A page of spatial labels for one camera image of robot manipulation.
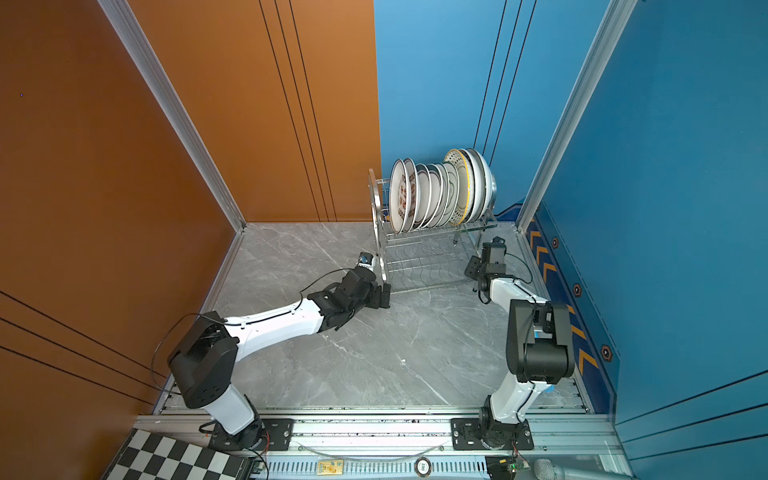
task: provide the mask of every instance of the plate with yellow rim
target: plate with yellow rim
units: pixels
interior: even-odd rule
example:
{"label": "plate with yellow rim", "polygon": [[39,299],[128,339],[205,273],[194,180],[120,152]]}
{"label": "plate with yellow rim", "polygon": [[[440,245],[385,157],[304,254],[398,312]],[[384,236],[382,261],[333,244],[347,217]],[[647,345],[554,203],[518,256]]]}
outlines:
{"label": "plate with yellow rim", "polygon": [[449,222],[451,225],[459,225],[467,220],[467,216],[475,205],[475,178],[472,164],[462,152],[455,148],[448,152],[443,163],[453,165],[458,173],[458,201]]}

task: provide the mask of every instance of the label sticker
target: label sticker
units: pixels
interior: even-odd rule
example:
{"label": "label sticker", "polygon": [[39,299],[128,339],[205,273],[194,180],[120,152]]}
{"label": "label sticker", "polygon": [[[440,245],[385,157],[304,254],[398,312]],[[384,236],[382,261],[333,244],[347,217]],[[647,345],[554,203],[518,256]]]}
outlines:
{"label": "label sticker", "polygon": [[341,475],[344,473],[343,460],[317,462],[317,475]]}

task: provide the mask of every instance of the plate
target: plate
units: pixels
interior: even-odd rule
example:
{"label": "plate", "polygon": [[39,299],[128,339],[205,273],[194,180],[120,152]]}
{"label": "plate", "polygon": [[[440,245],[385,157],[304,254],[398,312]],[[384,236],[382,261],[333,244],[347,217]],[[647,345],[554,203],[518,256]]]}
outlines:
{"label": "plate", "polygon": [[435,168],[435,165],[427,165],[427,170],[429,172],[429,205],[427,206],[427,213],[424,216],[422,227],[426,227],[429,224],[429,221],[435,216],[437,206],[440,203],[440,173]]}
{"label": "plate", "polygon": [[429,198],[432,196],[432,187],[429,183],[429,170],[424,164],[416,165],[416,180],[419,182],[419,204],[416,207],[416,217],[413,219],[413,230],[423,227],[424,219],[429,209]]}
{"label": "plate", "polygon": [[402,162],[406,166],[406,178],[408,178],[408,186],[410,190],[408,216],[402,225],[402,231],[407,232],[413,228],[413,221],[415,220],[416,211],[419,209],[419,182],[416,181],[416,166],[413,160],[406,158]]}
{"label": "plate", "polygon": [[442,216],[437,223],[437,227],[442,227],[448,223],[448,220],[451,220],[451,215],[453,215],[453,211],[456,209],[456,204],[458,202],[458,171],[453,164],[443,164],[442,167],[445,169],[445,179],[448,184],[448,189],[445,193],[447,201],[445,202],[445,207],[443,208]]}
{"label": "plate", "polygon": [[435,180],[432,184],[432,199],[429,201],[429,210],[427,211],[429,220],[427,220],[426,227],[434,227],[440,221],[443,211],[445,211],[445,203],[448,202],[448,195],[445,193],[448,189],[448,182],[445,179],[445,168],[442,165],[427,165],[429,170],[429,180]]}
{"label": "plate", "polygon": [[485,172],[485,201],[483,202],[482,211],[480,212],[482,215],[489,207],[493,208],[491,203],[496,200],[496,179],[493,177],[488,162],[486,162],[484,157],[480,155],[480,152],[472,148],[468,148],[467,150],[470,154],[475,154],[475,156],[480,159],[483,172]]}
{"label": "plate", "polygon": [[458,201],[449,222],[452,225],[459,225],[467,219],[475,201],[475,178],[472,165],[467,157],[455,148],[448,152],[443,163],[453,165],[458,173]]}
{"label": "plate", "polygon": [[482,205],[485,200],[485,172],[482,170],[480,159],[470,154],[467,150],[459,149],[467,157],[472,165],[473,178],[475,179],[475,196],[472,198],[472,212],[467,215],[467,223],[474,222],[482,214]]}
{"label": "plate", "polygon": [[389,222],[396,233],[402,232],[402,227],[408,218],[411,208],[411,189],[406,176],[406,166],[402,160],[397,160],[389,176]]}

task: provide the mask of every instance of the microphone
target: microphone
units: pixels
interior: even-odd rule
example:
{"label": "microphone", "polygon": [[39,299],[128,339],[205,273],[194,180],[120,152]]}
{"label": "microphone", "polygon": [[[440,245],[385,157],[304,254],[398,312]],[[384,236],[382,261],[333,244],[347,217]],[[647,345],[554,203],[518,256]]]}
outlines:
{"label": "microphone", "polygon": [[538,480],[633,480],[633,477],[608,472],[589,472],[576,468],[565,468],[540,458],[533,464],[533,472]]}

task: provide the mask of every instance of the black cable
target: black cable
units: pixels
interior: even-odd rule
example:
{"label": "black cable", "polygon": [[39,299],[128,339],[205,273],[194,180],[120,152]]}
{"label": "black cable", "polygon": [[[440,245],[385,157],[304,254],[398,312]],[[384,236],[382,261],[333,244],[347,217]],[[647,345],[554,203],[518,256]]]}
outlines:
{"label": "black cable", "polygon": [[250,450],[251,452],[255,453],[256,456],[259,457],[259,460],[261,460],[261,462],[264,464],[264,469],[266,470],[266,480],[270,480],[270,466],[266,464],[266,460],[264,460],[264,457],[261,456],[261,454],[259,452],[257,452],[256,450],[253,450],[253,449],[248,449],[248,450]]}
{"label": "black cable", "polygon": [[170,328],[170,329],[169,329],[169,330],[168,330],[168,331],[165,333],[165,336],[164,336],[164,337],[163,337],[163,339],[160,341],[160,343],[158,343],[158,344],[157,344],[157,346],[156,346],[156,347],[154,347],[154,352],[152,353],[152,362],[149,364],[149,371],[150,371],[150,373],[152,374],[152,383],[154,383],[154,385],[155,385],[157,388],[159,388],[161,391],[163,391],[163,392],[166,392],[166,393],[176,393],[176,392],[172,392],[172,391],[170,391],[170,390],[166,390],[166,389],[164,389],[163,387],[161,387],[161,386],[159,386],[159,385],[157,384],[157,379],[154,377],[154,376],[155,376],[155,371],[154,371],[154,359],[155,359],[155,357],[157,357],[157,351],[158,351],[158,350],[160,350],[160,347],[163,345],[163,343],[164,343],[164,342],[165,342],[165,340],[168,338],[168,336],[170,335],[170,333],[171,333],[171,332],[173,332],[173,331],[174,331],[174,329],[175,329],[177,326],[179,326],[179,323],[181,323],[181,321],[182,321],[182,320],[184,320],[185,318],[187,318],[188,316],[192,316],[192,315],[196,315],[196,317],[195,317],[195,320],[197,320],[197,319],[198,319],[198,318],[200,318],[200,317],[203,317],[204,319],[206,319],[206,320],[210,320],[210,321],[211,321],[211,322],[213,322],[213,323],[218,323],[219,325],[231,325],[230,323],[222,322],[221,320],[212,319],[212,318],[210,318],[209,316],[205,316],[205,315],[203,315],[202,313],[187,313],[187,314],[183,315],[183,316],[182,316],[182,317],[181,317],[181,318],[180,318],[180,319],[179,319],[179,320],[178,320],[176,323],[174,323],[174,325],[173,325],[173,326],[172,326],[172,327],[171,327],[171,328]]}
{"label": "black cable", "polygon": [[[533,385],[533,388],[531,388],[531,391],[530,391],[530,392],[528,392],[528,398],[527,398],[527,399],[525,399],[525,401],[523,402],[523,404],[522,404],[522,405],[520,405],[520,408],[523,408],[523,407],[525,406],[525,404],[526,404],[526,403],[528,403],[528,400],[530,400],[530,399],[531,399],[531,396],[533,396],[533,391],[534,391],[535,389],[536,389],[536,385],[534,384],[534,385]],[[515,416],[516,416],[516,417],[518,417],[518,423],[523,423],[523,421],[522,421],[522,420],[520,420],[520,413],[519,413],[519,412],[515,412]]]}
{"label": "black cable", "polygon": [[518,278],[518,280],[520,280],[523,283],[527,283],[528,285],[530,285],[531,282],[533,282],[533,272],[531,272],[531,268],[528,266],[528,264],[525,262],[525,260],[523,260],[522,258],[518,257],[517,255],[514,255],[513,253],[505,253],[505,255],[509,255],[510,257],[514,257],[514,258],[520,260],[523,265],[525,265],[525,268],[528,269],[528,275],[531,276],[531,279],[528,282],[526,282],[522,278]]}
{"label": "black cable", "polygon": [[487,302],[483,302],[482,301],[482,297],[480,296],[480,289],[478,289],[478,299],[480,300],[480,303],[482,303],[483,305],[488,305],[491,302],[491,298],[490,297],[488,298]]}
{"label": "black cable", "polygon": [[163,343],[164,343],[164,342],[165,342],[165,340],[168,338],[168,336],[170,335],[170,333],[171,333],[171,332],[173,332],[173,331],[174,331],[174,329],[175,329],[177,326],[179,326],[179,323],[181,323],[181,322],[182,322],[182,320],[184,320],[184,319],[185,319],[185,318],[187,318],[188,316],[192,316],[192,315],[195,315],[195,316],[196,316],[196,317],[195,317],[195,320],[197,320],[198,318],[201,318],[201,317],[202,317],[202,318],[204,318],[204,319],[206,319],[206,320],[209,320],[209,321],[211,321],[211,322],[213,322],[213,323],[218,323],[219,325],[228,325],[228,326],[244,326],[244,325],[251,325],[251,324],[253,324],[253,323],[258,323],[258,322],[266,322],[267,320],[271,320],[271,319],[273,319],[273,318],[277,318],[278,316],[287,315],[288,313],[291,313],[291,312],[295,312],[295,311],[297,311],[297,310],[299,309],[299,307],[301,306],[301,303],[304,301],[304,295],[302,295],[302,292],[303,292],[304,290],[306,290],[306,289],[310,288],[312,285],[314,285],[315,283],[319,282],[319,281],[320,281],[320,279],[322,279],[324,276],[328,276],[328,275],[330,275],[331,273],[340,272],[340,271],[342,271],[342,270],[352,270],[352,269],[351,269],[351,268],[337,268],[336,270],[331,270],[331,271],[329,271],[328,273],[324,273],[323,275],[321,275],[321,276],[317,277],[317,280],[315,280],[314,282],[310,283],[309,285],[307,285],[307,286],[305,286],[304,288],[302,288],[301,290],[299,290],[299,295],[301,296],[301,300],[299,300],[299,304],[298,304],[298,305],[296,305],[296,308],[295,308],[295,309],[293,309],[293,310],[288,310],[288,311],[286,311],[286,312],[282,312],[282,313],[278,313],[278,314],[276,314],[276,315],[268,316],[268,317],[267,317],[267,318],[265,318],[265,319],[259,319],[259,320],[254,320],[254,321],[252,321],[252,322],[245,322],[245,323],[227,323],[227,322],[222,322],[221,320],[218,320],[218,319],[212,319],[212,318],[210,318],[209,316],[205,316],[205,315],[204,315],[204,314],[202,314],[202,313],[187,313],[186,315],[182,316],[182,317],[181,317],[181,318],[180,318],[180,319],[179,319],[179,320],[178,320],[176,323],[174,323],[174,325],[173,325],[173,326],[172,326],[172,327],[171,327],[171,328],[170,328],[170,329],[169,329],[169,330],[168,330],[168,331],[165,333],[165,336],[164,336],[164,337],[163,337],[163,339],[160,341],[160,343],[158,343],[158,344],[157,344],[157,346],[154,348],[154,352],[152,353],[152,362],[150,363],[150,373],[152,374],[152,383],[154,383],[154,384],[155,384],[155,386],[156,386],[157,388],[159,388],[159,389],[160,389],[160,391],[162,391],[162,392],[166,392],[166,393],[176,393],[176,392],[173,392],[173,391],[171,391],[171,390],[166,390],[166,389],[164,389],[163,387],[161,387],[161,386],[159,386],[159,385],[157,384],[157,379],[155,379],[155,374],[156,374],[156,372],[154,371],[154,360],[155,360],[155,358],[157,357],[157,352],[160,350],[160,347],[163,345]]}

